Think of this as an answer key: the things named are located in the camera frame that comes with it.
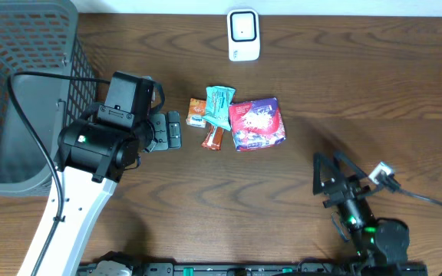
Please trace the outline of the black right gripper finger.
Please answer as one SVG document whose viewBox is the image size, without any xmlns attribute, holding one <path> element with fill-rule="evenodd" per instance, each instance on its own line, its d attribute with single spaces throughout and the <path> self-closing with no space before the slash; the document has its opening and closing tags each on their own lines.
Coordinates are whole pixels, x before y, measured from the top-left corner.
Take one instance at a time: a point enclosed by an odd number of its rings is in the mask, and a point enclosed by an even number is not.
<svg viewBox="0 0 442 276">
<path fill-rule="evenodd" d="M 337 166 L 324 154 L 313 155 L 313 188 L 316 196 L 320 193 L 331 192 L 336 187 L 338 179 Z"/>
<path fill-rule="evenodd" d="M 364 172 L 360 167 L 358 167 L 354 162 L 352 162 L 349 157 L 342 151 L 336 151 L 333 154 L 333 163 L 338 169 L 341 169 L 341 164 L 346 165 L 358 179 L 364 179 L 368 177 L 368 174 Z"/>
</svg>

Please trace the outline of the orange tissue pack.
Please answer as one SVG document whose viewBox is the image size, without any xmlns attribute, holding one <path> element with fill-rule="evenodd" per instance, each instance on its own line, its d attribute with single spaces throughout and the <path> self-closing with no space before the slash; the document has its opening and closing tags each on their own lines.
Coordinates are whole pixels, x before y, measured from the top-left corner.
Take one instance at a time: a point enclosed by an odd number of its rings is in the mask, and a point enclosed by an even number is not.
<svg viewBox="0 0 442 276">
<path fill-rule="evenodd" d="M 191 98 L 188 114 L 186 117 L 186 124 L 192 127 L 204 128 L 206 126 L 206 121 L 203 119 L 205 112 L 206 101 Z"/>
</svg>

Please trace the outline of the orange chocolate bar wrapper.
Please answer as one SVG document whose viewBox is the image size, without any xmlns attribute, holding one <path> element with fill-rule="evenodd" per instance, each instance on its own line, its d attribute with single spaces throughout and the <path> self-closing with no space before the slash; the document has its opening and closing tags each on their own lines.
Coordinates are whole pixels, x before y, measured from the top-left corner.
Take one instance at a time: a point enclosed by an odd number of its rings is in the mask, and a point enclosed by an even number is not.
<svg viewBox="0 0 442 276">
<path fill-rule="evenodd" d="M 223 141 L 224 129 L 218 126 L 211 125 L 206 139 L 202 142 L 201 146 L 208 150 L 219 151 L 221 150 L 221 144 Z"/>
</svg>

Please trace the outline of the teal snack packet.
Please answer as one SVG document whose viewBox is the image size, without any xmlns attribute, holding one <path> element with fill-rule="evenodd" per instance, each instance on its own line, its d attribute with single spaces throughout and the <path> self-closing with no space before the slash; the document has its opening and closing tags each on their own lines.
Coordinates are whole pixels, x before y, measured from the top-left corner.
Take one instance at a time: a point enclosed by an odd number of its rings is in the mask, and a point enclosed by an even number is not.
<svg viewBox="0 0 442 276">
<path fill-rule="evenodd" d="M 229 105 L 236 90 L 231 87 L 212 86 L 206 88 L 206 107 L 202 118 L 216 127 L 231 130 Z"/>
</svg>

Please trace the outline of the red purple snack bag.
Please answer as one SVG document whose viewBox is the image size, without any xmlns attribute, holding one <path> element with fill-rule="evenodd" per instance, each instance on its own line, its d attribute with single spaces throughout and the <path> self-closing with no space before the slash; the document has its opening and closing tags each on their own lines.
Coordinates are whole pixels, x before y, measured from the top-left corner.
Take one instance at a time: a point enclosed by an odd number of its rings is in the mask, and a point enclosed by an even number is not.
<svg viewBox="0 0 442 276">
<path fill-rule="evenodd" d="M 239 152 L 275 146 L 286 138 L 279 102 L 275 97 L 231 104 L 229 121 L 233 142 Z"/>
</svg>

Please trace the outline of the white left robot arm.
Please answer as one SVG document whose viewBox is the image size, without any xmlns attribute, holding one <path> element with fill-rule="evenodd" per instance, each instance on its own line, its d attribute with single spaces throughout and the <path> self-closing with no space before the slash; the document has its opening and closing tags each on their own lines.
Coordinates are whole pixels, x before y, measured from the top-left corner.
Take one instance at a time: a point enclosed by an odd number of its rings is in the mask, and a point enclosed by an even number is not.
<svg viewBox="0 0 442 276">
<path fill-rule="evenodd" d="M 88 240 L 124 171 L 140 153 L 178 149 L 180 115 L 153 116 L 100 107 L 96 122 L 78 119 L 61 131 L 57 178 L 20 275 L 74 275 Z"/>
</svg>

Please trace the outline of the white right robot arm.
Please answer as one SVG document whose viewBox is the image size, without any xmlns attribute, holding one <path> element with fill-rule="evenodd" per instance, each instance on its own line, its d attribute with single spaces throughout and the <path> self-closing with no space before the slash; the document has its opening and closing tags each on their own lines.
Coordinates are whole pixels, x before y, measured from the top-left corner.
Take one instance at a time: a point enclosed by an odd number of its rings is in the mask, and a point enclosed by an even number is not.
<svg viewBox="0 0 442 276">
<path fill-rule="evenodd" d="M 355 247 L 357 257 L 346 269 L 352 275 L 402 275 L 407 264 L 410 244 L 408 226 L 394 218 L 376 218 L 367 198 L 380 192 L 380 186 L 363 186 L 368 174 L 344 153 L 329 159 L 323 153 L 313 154 L 313 188 L 316 196 L 327 197 L 323 206 L 334 208 L 339 235 Z"/>
</svg>

